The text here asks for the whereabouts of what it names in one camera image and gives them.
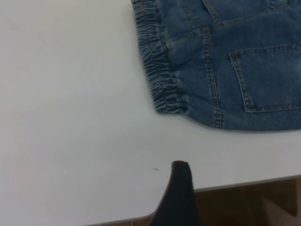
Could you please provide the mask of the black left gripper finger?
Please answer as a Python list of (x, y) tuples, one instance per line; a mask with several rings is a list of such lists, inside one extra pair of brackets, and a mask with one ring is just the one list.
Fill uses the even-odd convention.
[(190, 166), (184, 161), (172, 163), (171, 176), (156, 209), (151, 226), (199, 226), (200, 220), (193, 190)]

